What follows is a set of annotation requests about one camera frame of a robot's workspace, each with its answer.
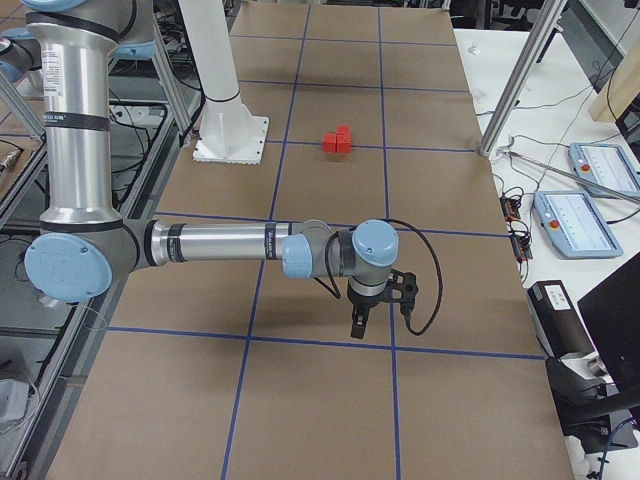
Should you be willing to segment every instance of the black monitor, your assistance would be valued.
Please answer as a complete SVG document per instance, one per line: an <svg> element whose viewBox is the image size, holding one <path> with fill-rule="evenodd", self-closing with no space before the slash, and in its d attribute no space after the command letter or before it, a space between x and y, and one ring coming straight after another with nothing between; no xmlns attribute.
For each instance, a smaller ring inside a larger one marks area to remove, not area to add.
<svg viewBox="0 0 640 480"><path fill-rule="evenodd" d="M640 421L640 254L578 301L600 358Z"/></svg>
<svg viewBox="0 0 640 480"><path fill-rule="evenodd" d="M622 421L640 421L640 254L578 300L584 324L614 385L586 380L555 358L546 362L565 435L578 437L587 453L601 452ZM635 447L626 424L610 449Z"/></svg>

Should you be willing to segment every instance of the chair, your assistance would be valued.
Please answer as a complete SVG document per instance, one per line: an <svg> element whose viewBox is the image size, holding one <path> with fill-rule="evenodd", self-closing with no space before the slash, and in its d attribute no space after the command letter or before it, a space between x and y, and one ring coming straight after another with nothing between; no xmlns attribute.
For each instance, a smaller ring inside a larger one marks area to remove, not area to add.
<svg viewBox="0 0 640 480"><path fill-rule="evenodd" d="M540 10L544 0L499 0L498 17L493 20L509 25L506 30L529 31L533 28L533 23L527 18L529 10ZM505 7L511 7L511 17L504 17Z"/></svg>

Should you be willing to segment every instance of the red block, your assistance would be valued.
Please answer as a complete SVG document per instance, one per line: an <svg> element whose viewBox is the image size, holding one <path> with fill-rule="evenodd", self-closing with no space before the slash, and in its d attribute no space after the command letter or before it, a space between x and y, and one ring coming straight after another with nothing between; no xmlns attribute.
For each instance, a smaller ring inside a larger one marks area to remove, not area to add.
<svg viewBox="0 0 640 480"><path fill-rule="evenodd" d="M327 153L336 153L338 139L335 133L325 133L322 137L322 151Z"/></svg>
<svg viewBox="0 0 640 480"><path fill-rule="evenodd" d="M344 135L351 139L351 129L349 128L349 125L338 125L338 127L336 128L336 134Z"/></svg>
<svg viewBox="0 0 640 480"><path fill-rule="evenodd" d="M336 152L349 153L351 151L351 136L337 135Z"/></svg>

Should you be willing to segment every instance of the white metal base plate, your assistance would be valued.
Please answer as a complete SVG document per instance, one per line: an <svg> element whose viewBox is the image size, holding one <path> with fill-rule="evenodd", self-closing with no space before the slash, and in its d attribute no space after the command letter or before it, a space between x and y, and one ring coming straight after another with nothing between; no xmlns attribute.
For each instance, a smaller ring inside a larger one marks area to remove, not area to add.
<svg viewBox="0 0 640 480"><path fill-rule="evenodd" d="M253 137L246 145L234 150L228 155L217 155L207 146L207 139L198 140L193 152L193 159L197 162L240 163L245 165L258 165L262 160L262 152L269 131L268 117L253 117L262 125L259 136Z"/></svg>

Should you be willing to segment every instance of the computer monitor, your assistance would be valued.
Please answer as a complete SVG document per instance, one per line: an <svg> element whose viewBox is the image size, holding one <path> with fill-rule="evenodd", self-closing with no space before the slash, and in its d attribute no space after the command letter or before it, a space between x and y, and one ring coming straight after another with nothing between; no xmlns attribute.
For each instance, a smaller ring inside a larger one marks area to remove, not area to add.
<svg viewBox="0 0 640 480"><path fill-rule="evenodd" d="M578 309L626 408L640 421L640 254L582 297Z"/></svg>

